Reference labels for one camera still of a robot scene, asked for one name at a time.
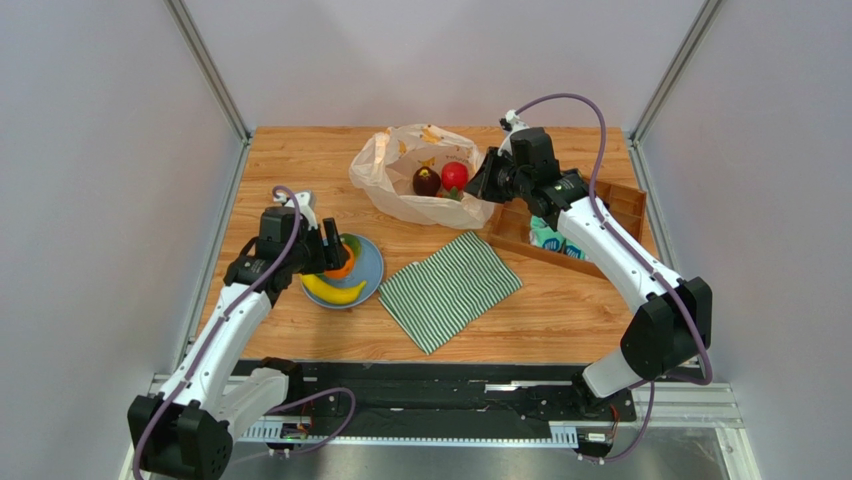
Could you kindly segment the orange fruit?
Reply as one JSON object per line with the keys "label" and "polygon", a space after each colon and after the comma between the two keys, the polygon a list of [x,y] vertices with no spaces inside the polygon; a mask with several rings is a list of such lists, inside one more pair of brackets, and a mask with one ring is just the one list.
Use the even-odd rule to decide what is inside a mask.
{"label": "orange fruit", "polygon": [[353,270],[356,264],[356,256],[352,248],[343,244],[343,250],[346,253],[346,259],[339,269],[326,270],[323,275],[332,280],[342,280],[346,278]]}

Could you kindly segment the red pomegranate fruit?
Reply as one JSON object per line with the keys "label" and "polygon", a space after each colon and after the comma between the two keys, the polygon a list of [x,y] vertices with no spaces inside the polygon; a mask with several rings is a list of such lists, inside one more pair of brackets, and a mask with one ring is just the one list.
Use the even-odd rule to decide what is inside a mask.
{"label": "red pomegranate fruit", "polygon": [[469,170],[465,163],[452,161],[441,170],[442,186],[447,191],[463,191],[469,181]]}

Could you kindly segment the cherry sprig with leaves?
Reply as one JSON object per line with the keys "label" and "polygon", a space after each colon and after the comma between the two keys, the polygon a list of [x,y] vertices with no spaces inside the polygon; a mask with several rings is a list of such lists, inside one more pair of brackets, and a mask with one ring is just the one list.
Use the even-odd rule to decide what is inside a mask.
{"label": "cherry sprig with leaves", "polygon": [[436,198],[442,198],[446,200],[452,200],[456,202],[461,202],[464,197],[464,192],[459,191],[457,188],[452,188],[451,190],[441,189],[436,195]]}

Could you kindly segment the dark red apple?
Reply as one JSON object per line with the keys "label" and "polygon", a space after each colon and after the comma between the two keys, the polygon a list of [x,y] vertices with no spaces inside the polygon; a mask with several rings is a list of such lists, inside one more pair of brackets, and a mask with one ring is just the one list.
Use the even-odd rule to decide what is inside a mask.
{"label": "dark red apple", "polygon": [[420,167],[413,174],[412,188],[418,196],[435,197],[442,188],[442,180],[431,168]]}

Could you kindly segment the translucent banana print plastic bag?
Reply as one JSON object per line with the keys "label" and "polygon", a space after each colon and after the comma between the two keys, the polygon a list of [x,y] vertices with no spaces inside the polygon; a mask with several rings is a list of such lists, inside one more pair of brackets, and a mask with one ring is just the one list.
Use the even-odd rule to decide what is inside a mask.
{"label": "translucent banana print plastic bag", "polygon": [[484,155],[472,140],[434,125],[389,127],[367,141],[352,161],[349,177],[378,210],[399,220],[480,229],[493,215],[494,204],[464,192],[457,199],[415,193],[418,169],[427,167],[439,174],[451,162],[462,163],[474,174]]}

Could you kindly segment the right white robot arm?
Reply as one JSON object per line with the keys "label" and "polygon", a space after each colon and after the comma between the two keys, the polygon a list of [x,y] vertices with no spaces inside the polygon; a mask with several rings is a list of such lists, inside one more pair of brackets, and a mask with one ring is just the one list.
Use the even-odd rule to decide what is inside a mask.
{"label": "right white robot arm", "polygon": [[575,243],[626,302],[633,318],[619,346],[574,382],[584,400],[608,398],[707,357],[710,286],[700,277],[685,279],[630,236],[597,197],[593,180],[561,169],[544,129],[517,130],[489,148],[465,191],[497,204],[522,200],[533,216]]}

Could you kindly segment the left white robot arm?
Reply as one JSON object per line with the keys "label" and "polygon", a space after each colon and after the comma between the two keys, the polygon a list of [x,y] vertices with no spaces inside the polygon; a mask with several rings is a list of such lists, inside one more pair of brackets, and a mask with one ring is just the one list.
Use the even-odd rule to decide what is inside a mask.
{"label": "left white robot arm", "polygon": [[128,409],[135,478],[223,475],[235,441],[288,395],[291,375],[276,365],[225,389],[248,340],[295,275],[339,269],[348,257],[334,219],[317,220],[294,200],[265,209],[189,353],[157,394],[137,396]]}

